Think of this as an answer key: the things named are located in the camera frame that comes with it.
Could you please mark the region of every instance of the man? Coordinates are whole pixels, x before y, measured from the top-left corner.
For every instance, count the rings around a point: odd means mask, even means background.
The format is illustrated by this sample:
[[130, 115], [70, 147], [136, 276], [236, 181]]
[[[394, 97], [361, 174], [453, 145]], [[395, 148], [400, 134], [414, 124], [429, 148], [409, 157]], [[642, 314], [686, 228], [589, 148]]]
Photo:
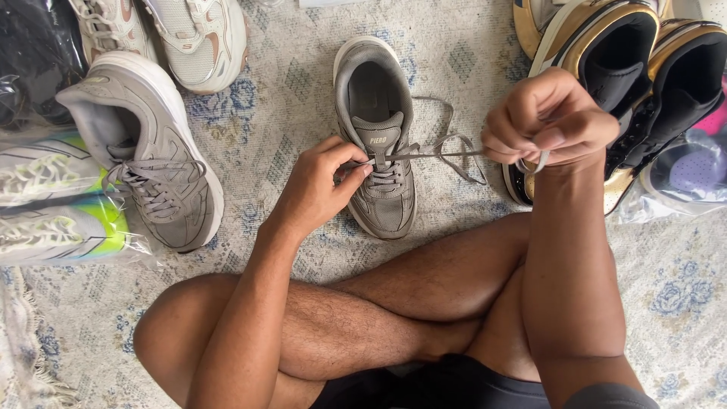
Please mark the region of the man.
[[[551, 150], [533, 212], [316, 287], [289, 280], [298, 246], [371, 172], [334, 186], [342, 163], [368, 158], [328, 138], [300, 156], [244, 273], [165, 291], [136, 329], [137, 356], [187, 409], [656, 408], [624, 357], [603, 220], [618, 130], [571, 74], [523, 80], [482, 140], [498, 162]], [[403, 378], [375, 369], [415, 360], [430, 363]]]

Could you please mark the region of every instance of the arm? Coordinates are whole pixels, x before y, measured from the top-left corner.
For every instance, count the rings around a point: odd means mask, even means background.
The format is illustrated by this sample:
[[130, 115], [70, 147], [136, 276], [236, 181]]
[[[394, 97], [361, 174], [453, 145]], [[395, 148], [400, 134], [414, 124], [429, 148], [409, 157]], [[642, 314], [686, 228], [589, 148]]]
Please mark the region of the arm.
[[603, 217], [604, 147], [618, 129], [571, 74], [551, 68], [519, 83], [483, 131], [486, 154], [500, 162], [535, 161], [540, 149], [552, 150], [536, 175], [523, 321], [553, 408], [594, 384], [641, 390], [624, 357], [626, 325]]
[[290, 270], [303, 239], [332, 218], [372, 171], [333, 175], [366, 154], [337, 136], [304, 152], [270, 217], [257, 233], [247, 267], [220, 317], [192, 380], [187, 409], [266, 409], [280, 360]]

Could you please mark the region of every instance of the crossed legs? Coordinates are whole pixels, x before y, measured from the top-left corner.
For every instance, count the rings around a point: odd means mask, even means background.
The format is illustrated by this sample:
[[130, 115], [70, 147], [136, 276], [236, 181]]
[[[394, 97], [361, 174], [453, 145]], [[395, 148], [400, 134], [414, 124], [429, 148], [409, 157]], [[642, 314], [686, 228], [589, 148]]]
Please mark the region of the crossed legs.
[[[328, 287], [291, 282], [270, 407], [307, 409], [325, 380], [450, 352], [538, 381], [520, 313], [529, 229], [528, 213], [510, 215]], [[181, 406], [237, 282], [210, 274], [173, 285], [134, 332], [139, 360]]]

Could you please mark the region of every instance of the forearm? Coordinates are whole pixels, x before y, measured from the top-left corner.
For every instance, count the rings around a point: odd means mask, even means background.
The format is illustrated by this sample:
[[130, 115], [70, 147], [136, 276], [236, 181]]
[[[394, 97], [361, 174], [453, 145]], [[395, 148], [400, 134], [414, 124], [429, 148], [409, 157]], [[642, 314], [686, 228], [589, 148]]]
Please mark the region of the forearm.
[[523, 318], [536, 361], [615, 357], [625, 323], [603, 217], [603, 152], [536, 177]]
[[264, 223], [195, 372], [186, 408], [267, 408], [280, 360], [290, 270], [300, 241]]

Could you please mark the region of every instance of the patterned rug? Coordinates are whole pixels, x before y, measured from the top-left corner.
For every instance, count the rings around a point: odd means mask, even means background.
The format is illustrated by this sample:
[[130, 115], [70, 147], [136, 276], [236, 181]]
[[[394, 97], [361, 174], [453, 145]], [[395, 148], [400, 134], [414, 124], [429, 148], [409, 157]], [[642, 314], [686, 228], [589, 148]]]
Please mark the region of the patterned rug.
[[[243, 269], [297, 155], [338, 129], [332, 65], [348, 38], [370, 34], [392, 45], [412, 93], [453, 103], [451, 130], [475, 138], [486, 112], [529, 70], [505, 0], [371, 0], [324, 9], [300, 9], [292, 0], [275, 9], [242, 4], [252, 29], [247, 69], [220, 94], [183, 94], [198, 147], [225, 189], [218, 235], [188, 255], [161, 250], [158, 271], [141, 264], [2, 270], [6, 277], [25, 277], [45, 316], [38, 336], [47, 370], [76, 389], [85, 408], [176, 408], [134, 356], [134, 327], [166, 287]], [[414, 107], [412, 141], [442, 135], [441, 107]], [[471, 160], [461, 164], [473, 174]], [[499, 165], [483, 163], [488, 187], [463, 181], [436, 159], [412, 165], [419, 217], [407, 238], [372, 239], [344, 211], [305, 240], [294, 278], [323, 283], [351, 277], [438, 237], [524, 210], [507, 195]], [[666, 409], [727, 408], [726, 216], [626, 226], [608, 219], [628, 357], [646, 391]], [[22, 291], [16, 293], [21, 299]], [[5, 304], [7, 321], [12, 315]], [[6, 385], [30, 391], [23, 379], [9, 378]], [[58, 404], [8, 396], [3, 408]]]

